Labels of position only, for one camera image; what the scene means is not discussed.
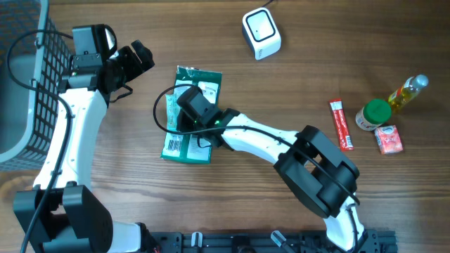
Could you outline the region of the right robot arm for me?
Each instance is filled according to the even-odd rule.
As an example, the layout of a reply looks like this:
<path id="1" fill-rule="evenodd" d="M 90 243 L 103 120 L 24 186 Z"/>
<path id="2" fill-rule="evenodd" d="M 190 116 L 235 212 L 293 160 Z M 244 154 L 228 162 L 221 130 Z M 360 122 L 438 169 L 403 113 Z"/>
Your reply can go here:
<path id="1" fill-rule="evenodd" d="M 310 125 L 302 131 L 284 131 L 231 108 L 220 110 L 196 86 L 183 92 L 177 104 L 181 133 L 271 163 L 295 197 L 324 220 L 328 240 L 341 251 L 359 251 L 364 233 L 356 214 L 360 173 L 322 131 Z"/>

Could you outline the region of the light green wipes pack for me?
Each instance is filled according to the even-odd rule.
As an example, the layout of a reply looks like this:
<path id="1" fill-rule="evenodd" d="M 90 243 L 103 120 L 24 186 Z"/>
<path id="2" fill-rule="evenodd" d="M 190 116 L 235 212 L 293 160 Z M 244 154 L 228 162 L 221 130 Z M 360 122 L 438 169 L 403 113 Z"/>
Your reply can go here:
<path id="1" fill-rule="evenodd" d="M 180 107 L 177 104 L 179 94 L 167 94 L 166 98 L 166 112 L 167 112 L 167 128 L 170 131 L 177 131 L 177 117 L 180 112 Z"/>

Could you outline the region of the green white round can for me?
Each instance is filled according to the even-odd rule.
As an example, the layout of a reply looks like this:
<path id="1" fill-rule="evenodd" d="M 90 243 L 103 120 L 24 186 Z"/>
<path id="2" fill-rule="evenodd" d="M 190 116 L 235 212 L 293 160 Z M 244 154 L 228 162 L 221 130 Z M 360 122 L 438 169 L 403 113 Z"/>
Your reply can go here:
<path id="1" fill-rule="evenodd" d="M 367 103 L 355 116 L 356 125 L 364 131 L 372 131 L 386 123 L 392 116 L 388 102 L 373 99 Z"/>

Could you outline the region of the green gloves package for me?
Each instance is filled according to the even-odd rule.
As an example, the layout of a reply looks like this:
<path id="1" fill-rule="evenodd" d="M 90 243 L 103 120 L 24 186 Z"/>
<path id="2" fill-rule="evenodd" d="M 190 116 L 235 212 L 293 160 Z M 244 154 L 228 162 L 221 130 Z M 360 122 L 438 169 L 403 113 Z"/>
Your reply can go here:
<path id="1" fill-rule="evenodd" d="M 199 86 L 211 103 L 218 103 L 222 73 L 200 70 L 194 67 L 178 66 L 174 93 L 179 96 L 188 85 Z M 189 164 L 209 164 L 212 148 L 210 143 L 197 135 L 175 135 L 167 133 L 161 158 Z"/>

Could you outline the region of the red white stick sachet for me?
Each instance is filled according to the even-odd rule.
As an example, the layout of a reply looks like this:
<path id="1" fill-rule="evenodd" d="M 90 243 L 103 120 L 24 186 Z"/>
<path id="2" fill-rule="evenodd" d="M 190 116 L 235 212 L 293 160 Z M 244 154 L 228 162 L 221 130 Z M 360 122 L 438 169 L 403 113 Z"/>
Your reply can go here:
<path id="1" fill-rule="evenodd" d="M 335 128 L 339 138 L 339 144 L 341 151 L 350 151 L 354 149 L 351 137 L 349 135 L 349 129 L 345 118 L 345 113 L 342 106 L 342 100 L 340 98 L 330 100 L 330 108 L 333 114 Z"/>

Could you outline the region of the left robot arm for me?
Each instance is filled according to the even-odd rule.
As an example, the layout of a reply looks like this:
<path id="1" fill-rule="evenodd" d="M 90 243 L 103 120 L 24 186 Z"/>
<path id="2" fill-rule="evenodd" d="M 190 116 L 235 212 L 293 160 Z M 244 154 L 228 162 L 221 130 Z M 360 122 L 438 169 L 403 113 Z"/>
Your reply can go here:
<path id="1" fill-rule="evenodd" d="M 13 211 L 23 247 L 35 252 L 159 252 L 143 223 L 114 221 L 91 192 L 99 126 L 111 94 L 154 66 L 140 41 L 119 47 L 104 24 L 74 27 L 75 54 L 57 83 L 58 117 L 31 190 L 16 194 Z"/>

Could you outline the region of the yellow liquid glass bottle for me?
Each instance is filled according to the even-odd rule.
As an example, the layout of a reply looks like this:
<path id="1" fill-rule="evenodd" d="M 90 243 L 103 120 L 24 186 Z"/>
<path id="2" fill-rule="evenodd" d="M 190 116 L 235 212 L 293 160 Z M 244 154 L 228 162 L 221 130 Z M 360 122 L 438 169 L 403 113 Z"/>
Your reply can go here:
<path id="1" fill-rule="evenodd" d="M 398 113 L 407 103 L 413 100 L 424 88 L 428 86 L 428 82 L 428 78 L 423 74 L 419 74 L 415 77 L 409 77 L 404 85 L 398 88 L 387 99 L 392 113 Z"/>

